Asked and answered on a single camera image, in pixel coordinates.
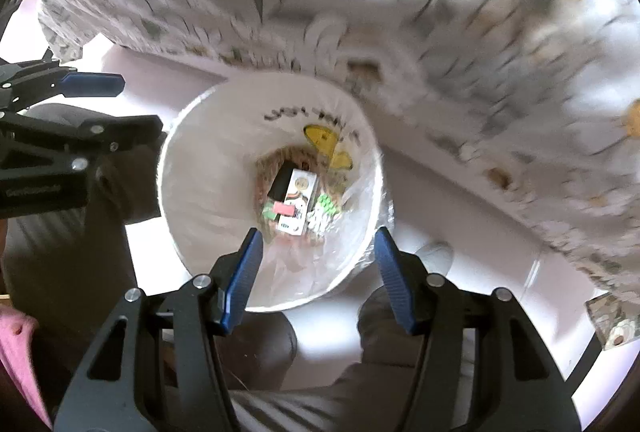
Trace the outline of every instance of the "white blanket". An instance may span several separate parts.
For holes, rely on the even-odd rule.
[[[592,308],[603,341],[640,334],[638,0],[40,2],[63,60],[101,32],[143,52],[324,76],[375,102],[613,293]]]

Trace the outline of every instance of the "gray pants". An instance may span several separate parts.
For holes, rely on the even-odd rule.
[[[74,126],[96,116],[51,104],[34,107],[28,115]],[[40,322],[37,349],[46,350],[46,360],[38,362],[40,355],[35,354],[34,361],[52,407],[68,381],[61,373],[72,372],[118,298],[136,285],[125,224],[159,215],[159,146],[103,158],[86,208],[9,222],[2,273],[15,307]],[[362,361],[333,385],[276,392],[295,355],[295,334],[282,314],[247,315],[231,338],[220,341],[222,364],[231,380],[249,388],[231,391],[242,429],[393,431],[414,376],[420,340],[396,324],[383,288],[362,306],[358,330]],[[471,370],[465,362],[461,400],[470,388]]]

